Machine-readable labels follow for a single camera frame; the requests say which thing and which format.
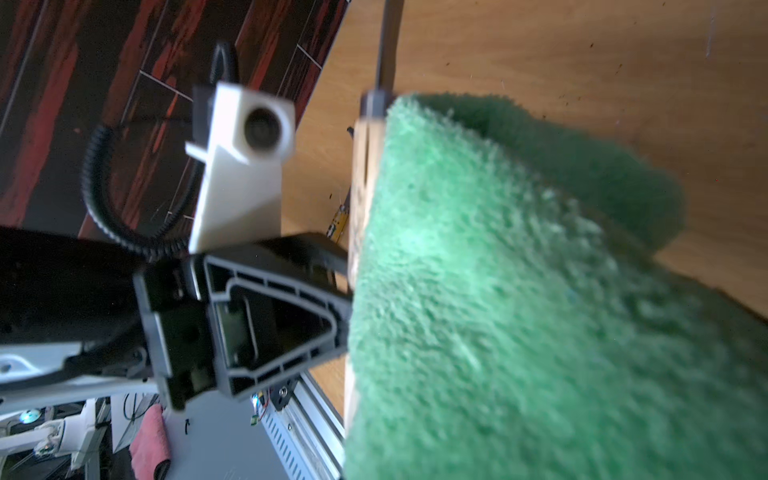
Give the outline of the small sickle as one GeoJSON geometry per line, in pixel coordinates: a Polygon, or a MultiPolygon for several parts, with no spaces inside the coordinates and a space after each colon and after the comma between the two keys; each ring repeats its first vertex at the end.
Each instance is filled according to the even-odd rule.
{"type": "Polygon", "coordinates": [[[338,243],[343,236],[349,219],[351,192],[347,192],[344,202],[336,210],[333,219],[327,229],[326,236],[332,241],[338,243]]]}
{"type": "Polygon", "coordinates": [[[358,286],[360,257],[365,229],[373,203],[385,144],[387,111],[396,98],[397,47],[404,10],[402,1],[384,2],[373,87],[360,100],[360,114],[354,125],[352,175],[348,220],[347,280],[351,294],[358,286]]]}

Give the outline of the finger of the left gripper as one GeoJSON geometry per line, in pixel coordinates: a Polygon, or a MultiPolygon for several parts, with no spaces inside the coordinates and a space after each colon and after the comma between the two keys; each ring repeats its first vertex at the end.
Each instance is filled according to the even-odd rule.
{"type": "Polygon", "coordinates": [[[243,398],[347,351],[345,249],[321,233],[224,247],[190,259],[207,308],[217,388],[243,398]]]}

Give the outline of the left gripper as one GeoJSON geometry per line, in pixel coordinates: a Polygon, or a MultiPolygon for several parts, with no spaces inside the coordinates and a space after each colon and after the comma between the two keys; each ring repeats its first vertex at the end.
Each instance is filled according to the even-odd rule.
{"type": "Polygon", "coordinates": [[[1,231],[1,409],[154,387],[181,411],[216,386],[196,262],[148,261],[121,247],[1,231]]]}

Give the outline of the green and black rag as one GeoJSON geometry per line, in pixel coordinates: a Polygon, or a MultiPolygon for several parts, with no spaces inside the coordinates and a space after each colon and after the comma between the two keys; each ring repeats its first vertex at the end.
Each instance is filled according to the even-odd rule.
{"type": "Polygon", "coordinates": [[[655,254],[684,195],[511,101],[399,98],[354,294],[348,479],[763,479],[767,325],[655,254]]]}

